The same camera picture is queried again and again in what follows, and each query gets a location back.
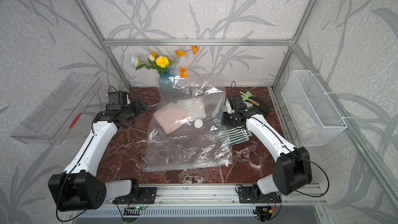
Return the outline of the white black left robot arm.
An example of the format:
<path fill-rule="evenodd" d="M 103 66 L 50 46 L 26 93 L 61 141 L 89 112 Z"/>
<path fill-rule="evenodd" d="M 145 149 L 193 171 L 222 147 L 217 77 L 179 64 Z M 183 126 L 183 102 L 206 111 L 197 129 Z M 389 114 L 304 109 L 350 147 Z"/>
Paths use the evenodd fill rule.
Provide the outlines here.
<path fill-rule="evenodd" d="M 103 183 L 96 175 L 101 158 L 122 123 L 133 120 L 147 108 L 144 101 L 138 100 L 125 106 L 111 105 L 96 115 L 92 130 L 75 158 L 63 173 L 51 176 L 48 182 L 57 210 L 86 211 L 119 197 L 133 200 L 141 197 L 134 179 Z"/>

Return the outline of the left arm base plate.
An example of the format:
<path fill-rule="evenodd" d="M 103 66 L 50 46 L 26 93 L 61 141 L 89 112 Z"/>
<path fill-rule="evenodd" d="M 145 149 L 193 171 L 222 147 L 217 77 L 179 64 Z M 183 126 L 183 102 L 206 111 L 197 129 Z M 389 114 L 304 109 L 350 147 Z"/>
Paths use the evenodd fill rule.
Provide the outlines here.
<path fill-rule="evenodd" d="M 128 204 L 154 204 L 157 194 L 157 187 L 140 187 L 138 193 L 130 193 L 127 196 L 118 197 L 113 200 L 113 204 L 128 205 Z"/>

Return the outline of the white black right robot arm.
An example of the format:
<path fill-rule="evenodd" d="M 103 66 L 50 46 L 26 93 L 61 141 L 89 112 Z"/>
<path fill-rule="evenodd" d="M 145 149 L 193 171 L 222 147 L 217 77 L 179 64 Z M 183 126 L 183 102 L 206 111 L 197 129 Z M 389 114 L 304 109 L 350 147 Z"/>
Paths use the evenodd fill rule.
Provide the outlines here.
<path fill-rule="evenodd" d="M 287 196 L 313 181 L 309 152 L 285 140 L 263 115 L 248 108 L 234 113 L 223 112 L 222 125 L 251 132 L 274 158 L 274 172 L 254 183 L 261 194 L 279 192 Z"/>

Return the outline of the pink fluffy towel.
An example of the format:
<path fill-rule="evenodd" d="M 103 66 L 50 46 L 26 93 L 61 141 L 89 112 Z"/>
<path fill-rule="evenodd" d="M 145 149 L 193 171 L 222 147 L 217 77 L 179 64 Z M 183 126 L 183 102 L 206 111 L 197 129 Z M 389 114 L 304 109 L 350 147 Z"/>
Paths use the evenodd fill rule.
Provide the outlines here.
<path fill-rule="evenodd" d="M 175 103 L 169 103 L 154 113 L 154 118 L 166 134 L 170 134 L 182 126 L 188 112 Z"/>

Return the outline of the clear plastic vacuum bag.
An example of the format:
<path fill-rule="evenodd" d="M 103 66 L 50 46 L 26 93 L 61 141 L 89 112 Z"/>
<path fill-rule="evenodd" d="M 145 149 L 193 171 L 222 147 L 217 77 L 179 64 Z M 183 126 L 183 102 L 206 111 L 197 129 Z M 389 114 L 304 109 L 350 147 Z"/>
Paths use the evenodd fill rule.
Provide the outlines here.
<path fill-rule="evenodd" d="M 222 146 L 219 138 L 211 132 L 214 125 L 222 125 L 225 109 L 226 88 L 214 77 L 175 76 L 176 92 L 162 96 L 154 113 L 169 103 L 192 98 L 203 99 L 206 117 L 203 126 L 195 128 L 194 121 L 187 118 L 182 126 L 166 134 L 152 115 L 147 131 L 146 150 L 143 160 L 144 172 L 171 171 L 229 166 L 232 163 L 230 146 Z"/>

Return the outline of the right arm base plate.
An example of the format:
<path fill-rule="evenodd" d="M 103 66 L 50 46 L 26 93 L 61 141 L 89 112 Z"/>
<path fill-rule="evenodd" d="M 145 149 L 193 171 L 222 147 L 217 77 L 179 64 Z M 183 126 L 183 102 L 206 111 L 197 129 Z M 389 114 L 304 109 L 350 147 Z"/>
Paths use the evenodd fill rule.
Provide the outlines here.
<path fill-rule="evenodd" d="M 235 191 L 238 194 L 240 203 L 255 204 L 255 203 L 281 203 L 282 199 L 278 192 L 270 194 L 263 194 L 254 186 L 236 185 Z"/>

